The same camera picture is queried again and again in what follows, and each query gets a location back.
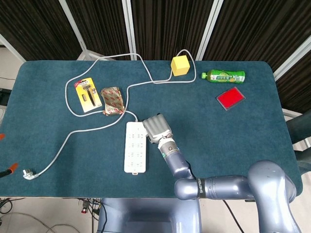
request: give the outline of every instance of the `yellow cube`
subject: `yellow cube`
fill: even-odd
[[[173,57],[171,68],[174,76],[187,74],[190,64],[186,55]]]

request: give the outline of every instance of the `blue felt surface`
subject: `blue felt surface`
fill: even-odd
[[[106,125],[117,116],[102,114],[75,117],[66,108],[64,86],[92,62],[32,61],[18,73],[0,133],[0,169],[18,162],[15,174],[0,179],[0,196],[31,197],[174,197],[174,179],[156,145],[147,143],[148,164],[144,174],[123,171],[125,125],[134,118],[126,114],[117,125],[72,135],[54,165],[39,178],[27,181],[22,170],[44,169],[69,132]],[[146,61],[155,80],[166,79],[169,61]],[[264,62],[196,62],[198,78],[191,84],[147,84],[130,90],[129,110],[140,120],[162,113],[177,145],[197,177],[247,175],[256,161],[277,162],[294,181],[302,182],[291,140],[283,118],[276,84]],[[211,69],[244,70],[244,84],[209,83],[200,79]],[[126,87],[149,78],[140,61],[102,61],[84,76],[96,88],[118,86],[125,99]],[[174,80],[193,78],[188,75]],[[69,84],[72,109],[82,107]],[[225,111],[216,97],[237,86],[246,100]]]

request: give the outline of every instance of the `white power strip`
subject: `white power strip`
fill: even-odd
[[[146,136],[142,122],[126,124],[124,171],[138,175],[146,171]]]

